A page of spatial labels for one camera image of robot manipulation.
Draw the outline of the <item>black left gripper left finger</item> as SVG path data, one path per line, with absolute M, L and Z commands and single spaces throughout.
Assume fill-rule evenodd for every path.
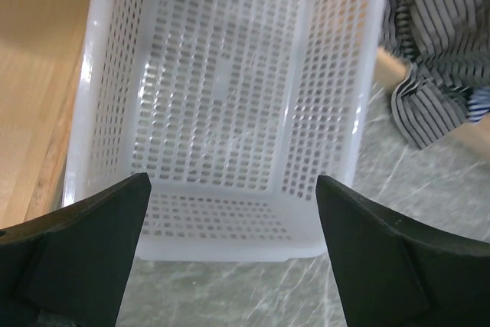
M 42 312 L 76 326 L 114 326 L 151 183 L 146 173 L 1 230 L 1 324 L 32 326 Z

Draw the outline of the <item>dark striped tank top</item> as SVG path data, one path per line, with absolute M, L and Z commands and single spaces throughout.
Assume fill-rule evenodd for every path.
M 380 46 L 408 66 L 390 108 L 412 146 L 489 113 L 489 0 L 387 0 Z

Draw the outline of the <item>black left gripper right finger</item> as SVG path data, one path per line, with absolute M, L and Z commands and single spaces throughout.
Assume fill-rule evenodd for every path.
M 349 326 L 487 326 L 489 245 L 320 176 L 318 213 Z

